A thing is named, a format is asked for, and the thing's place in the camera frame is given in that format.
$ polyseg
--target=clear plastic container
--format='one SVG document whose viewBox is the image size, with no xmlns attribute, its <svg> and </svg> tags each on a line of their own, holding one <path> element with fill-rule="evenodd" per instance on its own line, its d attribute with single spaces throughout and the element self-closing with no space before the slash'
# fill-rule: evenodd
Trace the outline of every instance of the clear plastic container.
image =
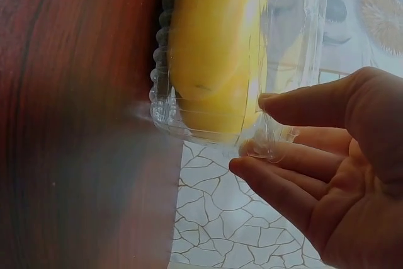
<svg viewBox="0 0 403 269">
<path fill-rule="evenodd" d="M 183 140 L 274 160 L 290 127 L 258 106 L 261 93 L 317 83 L 326 0 L 163 0 L 151 115 Z"/>
</svg>

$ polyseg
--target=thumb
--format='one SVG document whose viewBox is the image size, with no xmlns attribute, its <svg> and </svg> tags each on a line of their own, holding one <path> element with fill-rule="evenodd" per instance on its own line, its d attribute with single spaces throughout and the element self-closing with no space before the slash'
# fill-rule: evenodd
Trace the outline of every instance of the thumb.
<svg viewBox="0 0 403 269">
<path fill-rule="evenodd" d="M 332 83 L 263 94 L 259 105 L 285 125 L 347 129 L 381 175 L 381 167 L 402 164 L 403 79 L 387 72 L 365 67 Z"/>
</svg>

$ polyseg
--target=wooden surface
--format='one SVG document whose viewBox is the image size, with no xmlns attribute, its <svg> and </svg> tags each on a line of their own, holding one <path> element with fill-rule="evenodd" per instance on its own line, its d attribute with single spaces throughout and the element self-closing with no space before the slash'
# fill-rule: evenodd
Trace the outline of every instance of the wooden surface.
<svg viewBox="0 0 403 269">
<path fill-rule="evenodd" d="M 166 268 L 181 144 L 149 120 L 161 0 L 0 0 L 0 268 Z"/>
</svg>

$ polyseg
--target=finger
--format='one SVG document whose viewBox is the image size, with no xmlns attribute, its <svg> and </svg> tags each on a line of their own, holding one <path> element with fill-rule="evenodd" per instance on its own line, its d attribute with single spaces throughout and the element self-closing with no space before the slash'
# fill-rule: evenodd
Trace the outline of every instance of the finger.
<svg viewBox="0 0 403 269">
<path fill-rule="evenodd" d="M 282 124 L 347 129 L 384 183 L 403 180 L 402 103 L 403 79 L 369 67 L 333 83 L 259 100 Z"/>
<path fill-rule="evenodd" d="M 251 151 L 255 149 L 255 145 L 255 141 L 247 141 L 241 147 L 239 155 L 242 157 L 253 155 Z M 286 142 L 276 143 L 274 152 L 279 155 L 278 161 L 275 163 L 276 166 L 326 183 L 330 182 L 339 165 L 345 159 L 344 156 Z"/>
<path fill-rule="evenodd" d="M 281 178 L 264 163 L 251 157 L 234 159 L 230 170 L 302 232 L 307 232 L 317 200 L 296 184 Z"/>
<path fill-rule="evenodd" d="M 346 129 L 300 127 L 294 142 L 322 151 L 348 156 L 352 136 Z"/>
<path fill-rule="evenodd" d="M 296 184 L 317 200 L 320 200 L 327 193 L 327 183 L 323 181 L 271 164 L 268 165 L 268 169 L 279 177 Z"/>
<path fill-rule="evenodd" d="M 353 98 L 373 78 L 383 75 L 376 69 L 362 69 L 338 81 L 300 88 L 285 94 L 263 94 L 260 107 L 278 122 L 293 126 L 347 128 Z"/>
</svg>

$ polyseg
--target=crackle pattern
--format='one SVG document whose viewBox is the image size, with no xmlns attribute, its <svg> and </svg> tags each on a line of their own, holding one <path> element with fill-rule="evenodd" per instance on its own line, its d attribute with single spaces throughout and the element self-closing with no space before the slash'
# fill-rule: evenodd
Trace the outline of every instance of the crackle pattern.
<svg viewBox="0 0 403 269">
<path fill-rule="evenodd" d="M 325 268 L 302 233 L 228 169 L 217 150 L 183 148 L 171 261 L 217 268 Z"/>
</svg>

